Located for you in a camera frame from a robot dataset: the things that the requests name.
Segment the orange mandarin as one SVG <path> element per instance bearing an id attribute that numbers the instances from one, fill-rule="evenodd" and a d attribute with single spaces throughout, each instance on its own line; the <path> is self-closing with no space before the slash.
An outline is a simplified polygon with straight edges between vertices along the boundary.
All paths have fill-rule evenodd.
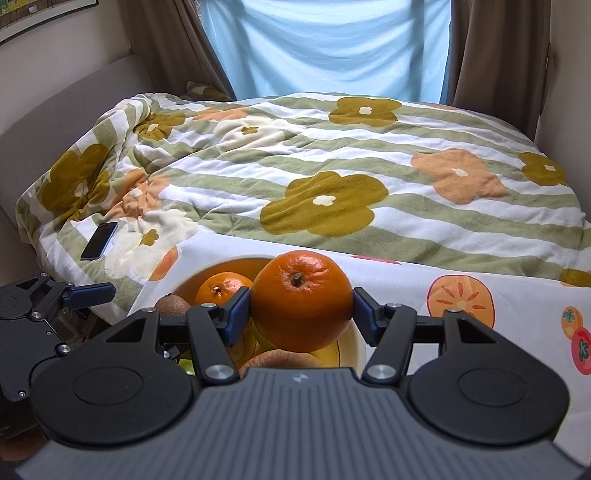
<path id="1" fill-rule="evenodd" d="M 221 272 L 207 278 L 197 291 L 194 304 L 223 305 L 242 287 L 252 287 L 252 280 L 235 272 Z"/>

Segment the brown kiwi with sticker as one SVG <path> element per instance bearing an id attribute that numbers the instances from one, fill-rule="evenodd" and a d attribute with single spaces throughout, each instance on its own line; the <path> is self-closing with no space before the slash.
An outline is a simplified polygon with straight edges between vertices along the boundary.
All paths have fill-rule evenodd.
<path id="1" fill-rule="evenodd" d="M 190 304 L 182 297 L 175 294 L 167 294 L 161 297 L 154 305 L 162 317 L 177 317 L 190 310 Z"/>

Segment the large orange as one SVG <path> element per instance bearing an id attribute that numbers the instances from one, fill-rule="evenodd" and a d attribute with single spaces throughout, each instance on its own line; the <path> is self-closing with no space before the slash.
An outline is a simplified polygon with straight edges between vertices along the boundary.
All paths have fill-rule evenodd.
<path id="1" fill-rule="evenodd" d="M 328 256 L 290 251 L 270 260 L 253 281 L 250 317 L 276 348 L 321 350 L 339 338 L 352 316 L 353 287 Z"/>

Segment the large russet apple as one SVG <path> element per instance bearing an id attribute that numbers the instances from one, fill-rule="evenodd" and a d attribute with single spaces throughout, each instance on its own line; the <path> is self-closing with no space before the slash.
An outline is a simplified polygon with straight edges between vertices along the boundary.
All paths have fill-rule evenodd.
<path id="1" fill-rule="evenodd" d="M 249 368 L 312 369 L 324 367 L 325 365 L 311 354 L 274 349 L 249 359 L 242 365 L 239 375 L 245 377 Z"/>

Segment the yellow duck bowl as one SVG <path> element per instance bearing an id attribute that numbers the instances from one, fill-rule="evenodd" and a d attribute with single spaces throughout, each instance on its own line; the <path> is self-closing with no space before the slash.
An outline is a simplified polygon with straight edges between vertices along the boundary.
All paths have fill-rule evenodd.
<path id="1" fill-rule="evenodd" d="M 172 291 L 168 311 L 224 305 L 250 289 L 249 323 L 229 355 L 235 365 L 352 367 L 363 370 L 366 347 L 353 323 L 353 287 L 335 261 L 309 251 L 245 257 L 204 269 Z"/>

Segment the black smartphone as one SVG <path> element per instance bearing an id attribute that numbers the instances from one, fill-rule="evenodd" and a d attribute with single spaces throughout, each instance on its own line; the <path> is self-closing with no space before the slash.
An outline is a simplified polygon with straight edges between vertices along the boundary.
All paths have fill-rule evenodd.
<path id="1" fill-rule="evenodd" d="M 80 260 L 94 261 L 101 257 L 113 234 L 118 227 L 117 222 L 106 222 L 99 225 L 83 249 Z"/>

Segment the floral striped duvet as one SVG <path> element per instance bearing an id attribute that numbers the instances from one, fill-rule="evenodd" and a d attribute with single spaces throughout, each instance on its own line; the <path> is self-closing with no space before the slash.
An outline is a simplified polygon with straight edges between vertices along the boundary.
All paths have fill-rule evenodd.
<path id="1" fill-rule="evenodd" d="M 17 200 L 42 267 L 109 281 L 124 317 L 201 230 L 449 270 L 590 283 L 562 167 L 494 117 L 389 98 L 145 93 L 98 118 Z M 117 222 L 101 257 L 96 228 Z"/>

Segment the white fruit print cloth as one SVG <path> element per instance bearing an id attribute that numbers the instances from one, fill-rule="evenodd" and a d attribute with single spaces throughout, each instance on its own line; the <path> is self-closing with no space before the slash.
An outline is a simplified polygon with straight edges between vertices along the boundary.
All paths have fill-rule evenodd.
<path id="1" fill-rule="evenodd" d="M 176 259 L 159 281 L 148 281 L 131 306 L 149 307 L 166 293 L 197 292 L 213 274 L 232 271 L 256 277 L 290 245 L 222 236 L 201 230 L 181 242 Z M 590 361 L 575 349 L 590 340 L 590 290 L 564 281 L 465 273 L 387 261 L 360 254 L 331 253 L 349 282 L 379 303 L 404 304 L 421 315 L 462 309 L 493 327 L 553 368 L 571 396 L 558 444 L 583 463 L 590 460 Z"/>

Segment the grey headboard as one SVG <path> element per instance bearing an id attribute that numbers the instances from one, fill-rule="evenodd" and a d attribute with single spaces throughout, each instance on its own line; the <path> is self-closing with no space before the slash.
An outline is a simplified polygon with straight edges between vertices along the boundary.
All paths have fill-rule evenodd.
<path id="1" fill-rule="evenodd" d="M 137 55 L 129 55 L 51 96 L 1 134 L 1 207 L 15 220 L 21 194 L 106 111 L 153 89 Z"/>

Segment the floral pillow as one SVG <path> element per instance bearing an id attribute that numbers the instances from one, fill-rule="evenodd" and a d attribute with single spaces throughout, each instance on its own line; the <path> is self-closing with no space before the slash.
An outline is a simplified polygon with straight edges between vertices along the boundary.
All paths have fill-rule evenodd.
<path id="1" fill-rule="evenodd" d="M 184 99 L 193 101 L 231 102 L 232 98 L 211 85 L 188 81 L 186 83 Z"/>

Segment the left brown curtain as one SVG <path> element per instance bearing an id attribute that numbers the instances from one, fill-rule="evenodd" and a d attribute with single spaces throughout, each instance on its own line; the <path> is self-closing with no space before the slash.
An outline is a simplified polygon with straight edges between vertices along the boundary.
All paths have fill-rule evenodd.
<path id="1" fill-rule="evenodd" d="M 157 91 L 180 96 L 194 82 L 235 99 L 193 1 L 121 1 L 119 6 L 131 50 Z"/>

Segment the brown curtain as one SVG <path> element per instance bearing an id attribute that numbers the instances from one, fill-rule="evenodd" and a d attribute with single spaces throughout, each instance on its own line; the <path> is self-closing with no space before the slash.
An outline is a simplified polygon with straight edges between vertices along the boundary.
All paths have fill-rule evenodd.
<path id="1" fill-rule="evenodd" d="M 533 139 L 550 26 L 549 1 L 453 1 L 445 103 L 504 120 Z"/>
<path id="2" fill-rule="evenodd" d="M 194 82 L 235 99 L 193 1 L 121 1 L 119 6 L 131 50 L 157 91 L 180 96 Z"/>

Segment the blue sheet over window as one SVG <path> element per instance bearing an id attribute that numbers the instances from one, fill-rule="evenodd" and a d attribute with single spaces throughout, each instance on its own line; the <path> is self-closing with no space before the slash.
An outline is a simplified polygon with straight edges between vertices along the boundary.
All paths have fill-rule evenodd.
<path id="1" fill-rule="evenodd" d="M 239 99 L 298 92 L 440 101 L 448 1 L 200 1 Z"/>

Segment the right brown curtain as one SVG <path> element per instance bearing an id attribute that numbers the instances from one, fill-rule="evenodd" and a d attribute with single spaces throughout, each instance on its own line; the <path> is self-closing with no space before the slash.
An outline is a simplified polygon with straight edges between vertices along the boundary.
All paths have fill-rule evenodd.
<path id="1" fill-rule="evenodd" d="M 453 1 L 445 103 L 504 120 L 533 139 L 550 26 L 549 1 Z"/>

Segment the framed wall picture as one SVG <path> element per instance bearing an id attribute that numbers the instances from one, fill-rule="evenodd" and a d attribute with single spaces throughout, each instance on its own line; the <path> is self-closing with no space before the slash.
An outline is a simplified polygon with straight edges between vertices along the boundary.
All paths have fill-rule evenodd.
<path id="1" fill-rule="evenodd" d="M 97 0 L 0 0 L 0 43 L 56 18 L 98 4 Z"/>

